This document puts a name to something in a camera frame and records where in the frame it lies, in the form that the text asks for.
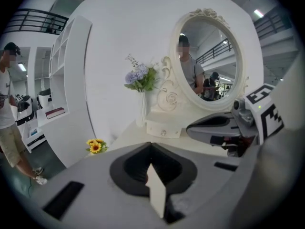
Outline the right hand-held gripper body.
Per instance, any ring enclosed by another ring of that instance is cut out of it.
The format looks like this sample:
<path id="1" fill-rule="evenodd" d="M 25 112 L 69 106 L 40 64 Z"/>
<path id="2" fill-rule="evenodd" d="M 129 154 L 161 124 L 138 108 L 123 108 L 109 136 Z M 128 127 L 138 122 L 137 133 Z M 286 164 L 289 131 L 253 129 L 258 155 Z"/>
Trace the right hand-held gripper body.
<path id="1" fill-rule="evenodd" d="M 278 133 L 284 127 L 282 118 L 271 99 L 275 87 L 263 84 L 251 93 L 237 98 L 232 107 L 232 115 L 243 137 L 257 137 L 257 143 Z"/>

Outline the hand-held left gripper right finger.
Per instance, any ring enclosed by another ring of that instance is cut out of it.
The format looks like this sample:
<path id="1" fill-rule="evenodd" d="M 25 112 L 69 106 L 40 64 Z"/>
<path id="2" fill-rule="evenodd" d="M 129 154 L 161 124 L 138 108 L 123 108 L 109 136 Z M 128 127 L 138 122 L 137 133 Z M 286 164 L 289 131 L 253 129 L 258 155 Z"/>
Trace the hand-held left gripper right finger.
<path id="1" fill-rule="evenodd" d="M 252 227 L 252 202 L 244 194 L 259 147 L 242 158 L 196 153 L 153 143 L 157 171 L 165 171 L 164 224 L 153 229 L 246 229 Z"/>

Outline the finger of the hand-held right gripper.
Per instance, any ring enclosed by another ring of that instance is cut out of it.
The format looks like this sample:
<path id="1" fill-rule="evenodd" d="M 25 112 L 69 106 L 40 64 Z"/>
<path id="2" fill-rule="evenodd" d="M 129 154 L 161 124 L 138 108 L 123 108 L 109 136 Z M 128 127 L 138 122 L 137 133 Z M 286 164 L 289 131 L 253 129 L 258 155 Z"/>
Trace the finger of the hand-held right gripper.
<path id="1" fill-rule="evenodd" d="M 211 136 L 211 146 L 220 146 L 228 156 L 243 156 L 250 146 L 250 138 L 243 136 Z"/>
<path id="2" fill-rule="evenodd" d="M 231 113 L 215 113 L 198 119 L 187 126 L 186 132 L 190 138 L 200 142 L 224 142 L 241 136 Z"/>

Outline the dark red book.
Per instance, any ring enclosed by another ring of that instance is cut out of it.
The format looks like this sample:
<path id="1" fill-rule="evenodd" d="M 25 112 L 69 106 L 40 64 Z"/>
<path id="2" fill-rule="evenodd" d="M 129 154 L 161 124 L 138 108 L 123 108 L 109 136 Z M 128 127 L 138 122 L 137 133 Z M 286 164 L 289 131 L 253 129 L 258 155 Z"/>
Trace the dark red book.
<path id="1" fill-rule="evenodd" d="M 56 108 L 56 109 L 53 109 L 53 110 L 50 110 L 50 111 L 47 111 L 45 113 L 47 119 L 51 119 L 51 118 L 54 118 L 54 117 L 57 117 L 61 114 L 64 114 L 66 111 L 63 107 L 59 107 L 59 108 Z"/>

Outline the white oval ornate mirror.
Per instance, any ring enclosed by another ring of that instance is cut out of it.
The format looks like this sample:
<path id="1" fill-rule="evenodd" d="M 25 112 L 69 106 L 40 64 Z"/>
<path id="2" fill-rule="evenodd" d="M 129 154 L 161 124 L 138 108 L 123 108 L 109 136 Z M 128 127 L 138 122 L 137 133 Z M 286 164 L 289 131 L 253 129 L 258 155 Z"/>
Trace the white oval ornate mirror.
<path id="1" fill-rule="evenodd" d="M 178 58 L 178 37 L 183 26 L 194 19 L 201 19 L 213 26 L 223 30 L 229 42 L 233 43 L 233 49 L 237 56 L 238 65 L 237 78 L 229 94 L 222 100 L 213 103 L 199 99 L 190 88 L 184 77 Z M 212 8 L 196 9 L 183 15 L 176 23 L 170 39 L 169 56 L 162 59 L 163 71 L 165 72 L 164 82 L 157 94 L 157 106 L 164 112 L 183 111 L 186 108 L 197 107 L 207 112 L 219 112 L 229 109 L 236 98 L 245 93 L 247 77 L 245 74 L 245 56 L 236 35 L 231 30 L 226 20 L 217 14 Z"/>

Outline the white shelf unit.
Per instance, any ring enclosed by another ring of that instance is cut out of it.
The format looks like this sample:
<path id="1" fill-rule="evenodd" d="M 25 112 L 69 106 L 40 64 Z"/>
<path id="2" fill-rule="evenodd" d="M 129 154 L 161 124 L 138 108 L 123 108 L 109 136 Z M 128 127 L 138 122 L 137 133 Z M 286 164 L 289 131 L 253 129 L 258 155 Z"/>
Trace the white shelf unit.
<path id="1" fill-rule="evenodd" d="M 94 136 L 85 91 L 85 54 L 92 23 L 72 19 L 53 44 L 49 80 L 52 106 L 37 111 L 38 124 L 58 159 L 69 166 L 86 155 L 86 141 Z M 47 119 L 47 111 L 63 107 L 65 113 Z"/>

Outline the purple white flowers in vase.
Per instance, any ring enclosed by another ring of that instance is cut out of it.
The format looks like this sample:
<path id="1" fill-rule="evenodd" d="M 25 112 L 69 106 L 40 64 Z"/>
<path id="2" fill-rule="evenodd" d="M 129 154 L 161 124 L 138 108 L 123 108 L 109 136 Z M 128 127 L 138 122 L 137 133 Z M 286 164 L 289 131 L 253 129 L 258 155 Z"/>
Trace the purple white flowers in vase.
<path id="1" fill-rule="evenodd" d="M 138 62 L 131 54 L 126 57 L 132 65 L 132 70 L 125 76 L 124 86 L 127 89 L 137 92 L 139 115 L 136 117 L 138 127 L 145 126 L 145 117 L 147 115 L 146 92 L 156 89 L 156 83 L 159 80 L 159 63 L 153 59 L 148 63 Z"/>

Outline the black mezzanine railing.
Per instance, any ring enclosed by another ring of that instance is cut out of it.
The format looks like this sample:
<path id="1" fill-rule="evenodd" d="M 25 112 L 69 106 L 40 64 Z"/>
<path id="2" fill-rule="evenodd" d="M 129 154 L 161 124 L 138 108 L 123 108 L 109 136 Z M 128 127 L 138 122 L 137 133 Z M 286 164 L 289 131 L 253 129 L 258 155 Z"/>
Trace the black mezzanine railing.
<path id="1" fill-rule="evenodd" d="M 37 9 L 17 9 L 3 33 L 41 32 L 59 35 L 69 18 Z"/>
<path id="2" fill-rule="evenodd" d="M 254 27 L 259 40 L 262 40 L 292 28 L 292 24 L 287 11 L 281 7 L 275 7 L 255 21 Z"/>

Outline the white dressing table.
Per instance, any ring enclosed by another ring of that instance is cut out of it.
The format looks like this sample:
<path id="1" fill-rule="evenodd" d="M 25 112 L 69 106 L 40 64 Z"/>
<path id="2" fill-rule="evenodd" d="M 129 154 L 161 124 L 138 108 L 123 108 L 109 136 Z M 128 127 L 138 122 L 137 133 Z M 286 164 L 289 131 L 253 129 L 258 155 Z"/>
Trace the white dressing table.
<path id="1" fill-rule="evenodd" d="M 169 139 L 155 137 L 147 134 L 146 126 L 138 127 L 135 122 L 130 124 L 123 133 L 110 145 L 109 151 L 113 151 L 125 146 L 131 146 L 139 143 L 162 143 L 174 146 L 180 149 L 204 153 L 215 156 L 227 156 L 227 152 L 220 147 L 211 146 L 196 140 L 191 139 L 186 133 L 186 127 L 197 119 L 206 116 L 205 113 L 169 113 L 169 112 L 150 112 L 146 116 L 146 121 L 154 121 L 160 123 L 169 123 L 182 128 L 179 138 Z"/>

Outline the sunflowers in white vase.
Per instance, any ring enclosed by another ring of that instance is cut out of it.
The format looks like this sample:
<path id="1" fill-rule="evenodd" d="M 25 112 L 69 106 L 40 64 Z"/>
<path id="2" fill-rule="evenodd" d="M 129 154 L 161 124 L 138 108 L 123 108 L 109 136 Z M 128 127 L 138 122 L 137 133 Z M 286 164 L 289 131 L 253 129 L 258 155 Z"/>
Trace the sunflowers in white vase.
<path id="1" fill-rule="evenodd" d="M 99 154 L 106 152 L 108 149 L 107 143 L 102 139 L 90 139 L 86 142 L 88 148 L 86 150 L 91 154 Z"/>

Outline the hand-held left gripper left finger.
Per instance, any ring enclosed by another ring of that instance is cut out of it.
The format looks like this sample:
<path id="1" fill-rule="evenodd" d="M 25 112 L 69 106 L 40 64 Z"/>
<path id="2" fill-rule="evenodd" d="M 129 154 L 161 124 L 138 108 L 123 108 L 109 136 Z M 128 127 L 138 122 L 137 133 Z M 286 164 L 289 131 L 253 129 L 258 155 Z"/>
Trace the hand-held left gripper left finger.
<path id="1" fill-rule="evenodd" d="M 63 170 L 44 186 L 34 190 L 32 215 L 47 229 L 159 229 L 164 227 L 149 199 L 128 195 L 110 176 L 111 163 L 139 144 L 107 151 L 82 159 Z M 84 184 L 83 189 L 61 220 L 43 207 L 69 182 Z"/>

